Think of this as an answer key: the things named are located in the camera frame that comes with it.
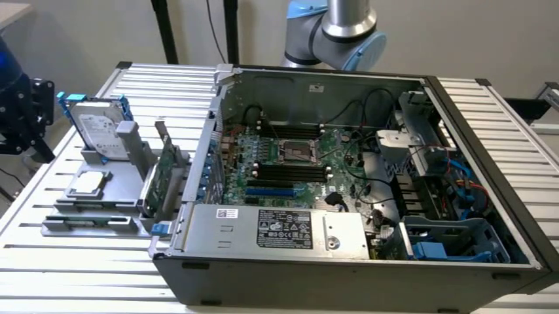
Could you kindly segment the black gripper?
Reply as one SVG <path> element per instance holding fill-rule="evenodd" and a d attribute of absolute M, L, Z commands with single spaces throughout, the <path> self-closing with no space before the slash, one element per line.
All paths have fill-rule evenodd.
<path fill-rule="evenodd" d="M 32 150 L 34 161 L 48 164 L 55 154 L 44 141 L 55 113 L 55 83 L 20 77 L 2 87 L 2 154 Z"/>

